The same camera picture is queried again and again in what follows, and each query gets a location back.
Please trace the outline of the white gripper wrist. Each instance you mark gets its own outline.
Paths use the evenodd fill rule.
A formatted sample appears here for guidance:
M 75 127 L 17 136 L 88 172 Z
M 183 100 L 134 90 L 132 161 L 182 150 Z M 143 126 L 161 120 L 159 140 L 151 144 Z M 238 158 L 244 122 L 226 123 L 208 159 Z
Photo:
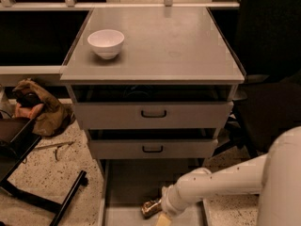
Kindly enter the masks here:
M 170 217 L 176 217 L 185 210 L 185 204 L 175 186 L 163 186 L 161 197 L 162 210 Z M 166 214 L 160 214 L 155 226 L 170 226 L 171 219 Z

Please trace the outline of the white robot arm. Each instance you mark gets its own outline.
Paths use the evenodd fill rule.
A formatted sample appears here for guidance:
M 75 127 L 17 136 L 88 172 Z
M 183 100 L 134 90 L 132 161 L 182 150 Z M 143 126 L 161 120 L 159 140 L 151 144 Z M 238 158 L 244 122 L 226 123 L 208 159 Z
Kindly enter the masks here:
M 301 127 L 281 134 L 268 153 L 210 172 L 194 169 L 162 189 L 164 213 L 176 217 L 217 195 L 258 194 L 257 226 L 301 226 Z

